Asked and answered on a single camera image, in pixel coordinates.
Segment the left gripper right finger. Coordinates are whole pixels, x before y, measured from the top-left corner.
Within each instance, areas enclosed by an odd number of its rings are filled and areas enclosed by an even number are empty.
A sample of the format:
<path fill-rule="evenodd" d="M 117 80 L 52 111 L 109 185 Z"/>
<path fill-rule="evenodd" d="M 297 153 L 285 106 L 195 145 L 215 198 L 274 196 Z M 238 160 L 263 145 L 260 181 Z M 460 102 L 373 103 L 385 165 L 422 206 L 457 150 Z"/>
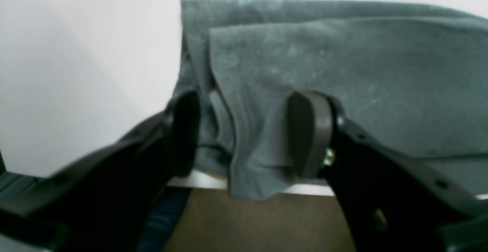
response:
<path fill-rule="evenodd" d="M 287 149 L 301 179 L 324 179 L 358 252 L 486 252 L 487 202 L 381 145 L 338 99 L 295 91 L 286 102 Z"/>

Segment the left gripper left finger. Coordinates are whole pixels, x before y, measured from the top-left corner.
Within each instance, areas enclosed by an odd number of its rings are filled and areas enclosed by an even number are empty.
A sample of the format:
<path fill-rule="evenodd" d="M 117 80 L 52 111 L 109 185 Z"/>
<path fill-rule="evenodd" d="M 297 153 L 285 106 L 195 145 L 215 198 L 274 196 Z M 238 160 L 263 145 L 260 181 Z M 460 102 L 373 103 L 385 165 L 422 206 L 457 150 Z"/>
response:
<path fill-rule="evenodd" d="M 1 200 L 2 252 L 135 252 L 157 197 L 190 174 L 201 108 L 195 91 L 119 141 Z"/>

